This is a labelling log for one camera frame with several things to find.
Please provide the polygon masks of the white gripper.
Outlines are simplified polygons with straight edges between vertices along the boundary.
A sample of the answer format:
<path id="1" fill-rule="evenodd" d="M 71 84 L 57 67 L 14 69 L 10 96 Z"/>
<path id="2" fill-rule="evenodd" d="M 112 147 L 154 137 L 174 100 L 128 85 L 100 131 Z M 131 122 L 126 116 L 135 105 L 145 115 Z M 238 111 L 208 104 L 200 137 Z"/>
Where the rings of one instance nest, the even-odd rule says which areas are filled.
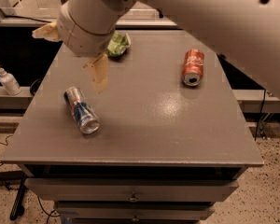
<path id="1" fill-rule="evenodd" d="M 89 59 L 83 65 L 83 69 L 91 76 L 95 90 L 101 93 L 108 84 L 108 57 L 104 52 L 114 31 L 115 29 L 112 29 L 100 35 L 82 29 L 71 18 L 68 3 L 65 3 L 61 7 L 57 22 L 53 21 L 33 30 L 32 37 L 50 42 L 62 40 L 76 56 L 95 57 Z"/>

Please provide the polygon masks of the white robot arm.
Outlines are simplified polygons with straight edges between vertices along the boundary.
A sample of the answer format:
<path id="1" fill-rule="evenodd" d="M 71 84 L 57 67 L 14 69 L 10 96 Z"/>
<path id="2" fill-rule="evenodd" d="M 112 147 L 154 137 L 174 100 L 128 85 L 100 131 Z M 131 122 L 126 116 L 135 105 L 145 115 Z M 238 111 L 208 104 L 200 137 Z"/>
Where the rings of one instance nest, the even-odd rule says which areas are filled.
<path id="1" fill-rule="evenodd" d="M 99 57 L 137 2 L 159 10 L 280 99 L 280 0 L 68 0 L 58 19 L 33 36 L 62 41 L 77 56 Z"/>

